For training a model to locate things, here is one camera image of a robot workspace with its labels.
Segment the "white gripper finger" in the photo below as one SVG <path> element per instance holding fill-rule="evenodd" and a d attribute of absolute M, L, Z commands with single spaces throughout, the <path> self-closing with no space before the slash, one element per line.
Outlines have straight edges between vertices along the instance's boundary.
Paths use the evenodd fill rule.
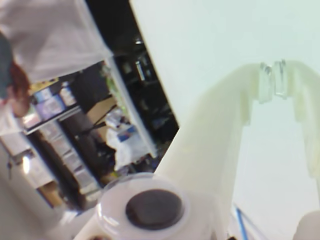
<path fill-rule="evenodd" d="M 244 65 L 199 97 L 154 173 L 103 190 L 78 240 L 224 240 L 243 127 L 272 97 L 272 69 Z"/>
<path fill-rule="evenodd" d="M 274 94 L 292 98 L 301 123 L 307 169 L 320 191 L 320 74 L 298 61 L 274 63 Z"/>

